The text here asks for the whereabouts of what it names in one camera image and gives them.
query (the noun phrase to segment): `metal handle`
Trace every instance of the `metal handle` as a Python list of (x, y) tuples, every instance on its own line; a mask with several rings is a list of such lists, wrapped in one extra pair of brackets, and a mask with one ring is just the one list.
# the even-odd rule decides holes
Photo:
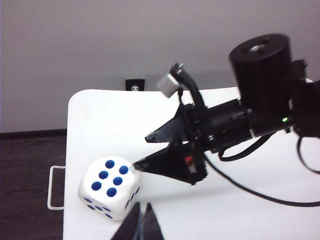
[(46, 206), (50, 210), (58, 211), (58, 210), (63, 210), (65, 207), (64, 206), (51, 206), (52, 181), (53, 181), (54, 169), (66, 169), (66, 166), (53, 165), (50, 167), (50, 172), (49, 172), (48, 199), (46, 201)]

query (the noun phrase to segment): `dice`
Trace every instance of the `dice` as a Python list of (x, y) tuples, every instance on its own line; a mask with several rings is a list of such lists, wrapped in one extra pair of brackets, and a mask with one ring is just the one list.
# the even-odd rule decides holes
[(107, 219), (123, 220), (136, 201), (141, 173), (119, 156), (95, 160), (79, 185), (78, 196), (90, 211)]

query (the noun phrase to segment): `wooden floor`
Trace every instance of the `wooden floor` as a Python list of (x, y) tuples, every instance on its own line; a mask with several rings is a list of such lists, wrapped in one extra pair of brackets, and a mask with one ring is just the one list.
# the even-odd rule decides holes
[[(0, 139), (0, 239), (60, 240), (63, 211), (47, 209), (49, 168), (65, 165), (66, 136)], [(64, 170), (55, 170), (52, 205), (64, 201)]]

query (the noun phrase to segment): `black bracket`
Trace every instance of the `black bracket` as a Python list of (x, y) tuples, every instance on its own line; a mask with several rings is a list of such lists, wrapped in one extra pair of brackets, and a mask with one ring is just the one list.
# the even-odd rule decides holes
[(126, 91), (144, 91), (145, 90), (145, 78), (144, 77), (127, 77), (125, 79)]

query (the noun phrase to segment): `black cable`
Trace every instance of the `black cable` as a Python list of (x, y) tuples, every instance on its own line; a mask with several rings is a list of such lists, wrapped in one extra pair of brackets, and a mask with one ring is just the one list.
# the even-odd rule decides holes
[(181, 69), (177, 63), (171, 67), (169, 73), (179, 83), (182, 83), (183, 85), (186, 86), (187, 89), (190, 90), (190, 94), (193, 98), (193, 102), (195, 104), (199, 120), (201, 122), (205, 122), (208, 119), (207, 108), (195, 81), (184, 69)]
[(190, 125), (190, 122), (188, 119), (187, 111), (185, 109), (185, 105), (182, 102), (183, 94), (184, 94), (184, 90), (182, 88), (179, 88), (178, 89), (178, 96), (179, 96), (179, 102), (180, 102), (179, 109), (181, 112), (181, 118), (182, 118), (182, 121), (185, 125), (185, 133), (186, 133), (187, 140), (192, 142), (196, 139), (196, 135), (192, 131), (192, 128), (191, 128), (191, 125)]
[(255, 150), (257, 150), (258, 148), (260, 148), (266, 141), (269, 140), (269, 138), (275, 133), (270, 133), (267, 135), (264, 135), (262, 137), (260, 137), (257, 141), (255, 141), (251, 146), (249, 146), (247, 149), (243, 150), (242, 152), (233, 155), (233, 156), (223, 156), (223, 154), (225, 153), (225, 151), (228, 149), (224, 149), (222, 151), (220, 151), (218, 153), (219, 159), (222, 162), (231, 162), (231, 161), (235, 161), (238, 159), (242, 159), (246, 156), (248, 156), (249, 154), (253, 153)]
[(251, 190), (239, 183), (237, 183), (235, 180), (233, 180), (231, 177), (229, 177), (228, 175), (226, 175), (225, 173), (223, 173), (222, 171), (220, 171), (212, 162), (209, 161), (209, 159), (207, 158), (206, 155), (204, 155), (207, 163), (218, 173), (220, 174), (222, 177), (224, 177), (225, 179), (227, 179), (230, 183), (232, 183), (233, 185), (237, 186), (238, 188), (256, 195), (257, 197), (263, 198), (265, 200), (277, 203), (277, 204), (282, 204), (282, 205), (287, 205), (287, 206), (294, 206), (294, 207), (303, 207), (303, 208), (310, 208), (310, 207), (320, 207), (320, 201), (315, 201), (315, 202), (295, 202), (295, 201), (286, 201), (286, 200), (281, 200), (281, 199), (277, 199), (271, 196), (267, 196), (264, 195), (262, 193), (256, 192), (254, 190)]
[(298, 142), (296, 143), (296, 151), (298, 152), (300, 162), (303, 164), (303, 166), (305, 166), (305, 167), (306, 167), (308, 170), (310, 170), (311, 172), (320, 175), (320, 171), (314, 170), (314, 169), (312, 169), (311, 167), (309, 167), (309, 166), (306, 164), (306, 162), (304, 161), (304, 159), (302, 158), (302, 155), (301, 155), (301, 152), (300, 152), (301, 143), (302, 143), (302, 138), (303, 138), (303, 137), (299, 137)]

